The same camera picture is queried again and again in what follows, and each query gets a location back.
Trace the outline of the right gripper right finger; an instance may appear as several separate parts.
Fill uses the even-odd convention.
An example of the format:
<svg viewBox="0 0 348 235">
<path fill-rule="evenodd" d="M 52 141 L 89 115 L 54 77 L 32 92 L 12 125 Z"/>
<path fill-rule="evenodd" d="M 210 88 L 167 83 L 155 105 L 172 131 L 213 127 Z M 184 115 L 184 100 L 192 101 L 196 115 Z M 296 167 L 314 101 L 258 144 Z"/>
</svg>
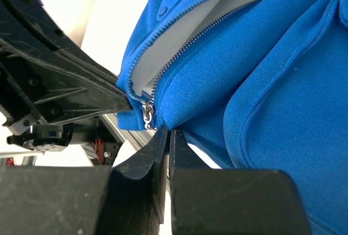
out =
<svg viewBox="0 0 348 235">
<path fill-rule="evenodd" d="M 170 140 L 173 234 L 311 234 L 295 183 L 278 170 L 212 169 L 181 130 Z"/>
</svg>

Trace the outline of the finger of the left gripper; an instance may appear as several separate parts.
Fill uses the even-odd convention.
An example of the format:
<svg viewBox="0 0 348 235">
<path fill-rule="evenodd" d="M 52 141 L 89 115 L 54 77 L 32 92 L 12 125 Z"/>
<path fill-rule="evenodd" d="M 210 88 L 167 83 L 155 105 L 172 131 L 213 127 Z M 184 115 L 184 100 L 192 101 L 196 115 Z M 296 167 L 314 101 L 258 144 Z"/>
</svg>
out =
<svg viewBox="0 0 348 235">
<path fill-rule="evenodd" d="M 1 0 L 1 112 L 9 128 L 130 111 L 117 76 L 92 60 L 39 0 Z"/>
</svg>

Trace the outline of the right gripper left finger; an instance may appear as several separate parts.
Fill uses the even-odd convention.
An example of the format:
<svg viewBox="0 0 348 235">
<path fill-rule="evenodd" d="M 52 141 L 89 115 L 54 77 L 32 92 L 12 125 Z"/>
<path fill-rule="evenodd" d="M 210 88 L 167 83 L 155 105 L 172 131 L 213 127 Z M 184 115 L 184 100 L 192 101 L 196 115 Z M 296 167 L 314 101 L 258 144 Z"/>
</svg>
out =
<svg viewBox="0 0 348 235">
<path fill-rule="evenodd" d="M 1 168 L 1 234 L 157 234 L 168 131 L 112 168 Z"/>
</svg>

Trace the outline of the silver zipper slider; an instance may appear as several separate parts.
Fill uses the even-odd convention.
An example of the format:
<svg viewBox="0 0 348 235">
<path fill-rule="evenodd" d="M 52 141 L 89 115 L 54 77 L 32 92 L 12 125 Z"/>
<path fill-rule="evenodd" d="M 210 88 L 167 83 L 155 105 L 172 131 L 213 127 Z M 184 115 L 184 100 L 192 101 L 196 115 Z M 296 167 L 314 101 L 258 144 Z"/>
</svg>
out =
<svg viewBox="0 0 348 235">
<path fill-rule="evenodd" d="M 154 116 L 154 107 L 153 107 L 152 101 L 145 102 L 142 105 L 142 114 L 143 114 L 144 128 L 151 132 L 156 132 L 157 129 L 152 125 L 153 116 Z"/>
</svg>

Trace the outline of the blue zip jacket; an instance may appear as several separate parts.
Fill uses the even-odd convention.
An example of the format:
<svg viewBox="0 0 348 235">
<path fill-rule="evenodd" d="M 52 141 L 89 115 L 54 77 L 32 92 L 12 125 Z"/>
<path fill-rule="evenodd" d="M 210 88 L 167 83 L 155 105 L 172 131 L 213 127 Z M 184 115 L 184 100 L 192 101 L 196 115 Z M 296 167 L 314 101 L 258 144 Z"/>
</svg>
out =
<svg viewBox="0 0 348 235">
<path fill-rule="evenodd" d="M 121 129 L 181 128 L 230 169 L 295 181 L 314 234 L 347 234 L 347 0 L 148 0 L 116 83 Z"/>
</svg>

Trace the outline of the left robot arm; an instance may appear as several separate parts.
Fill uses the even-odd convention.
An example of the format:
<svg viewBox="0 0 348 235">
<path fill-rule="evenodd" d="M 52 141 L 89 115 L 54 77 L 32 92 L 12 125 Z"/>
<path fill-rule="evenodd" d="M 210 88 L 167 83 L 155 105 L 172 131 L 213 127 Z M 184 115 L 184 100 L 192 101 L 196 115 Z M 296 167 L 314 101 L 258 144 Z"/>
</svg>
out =
<svg viewBox="0 0 348 235">
<path fill-rule="evenodd" d="M 10 145 L 33 151 L 90 148 L 109 165 L 120 147 L 102 116 L 130 111 L 117 76 L 92 60 L 40 0 L 1 0 L 1 112 Z"/>
</svg>

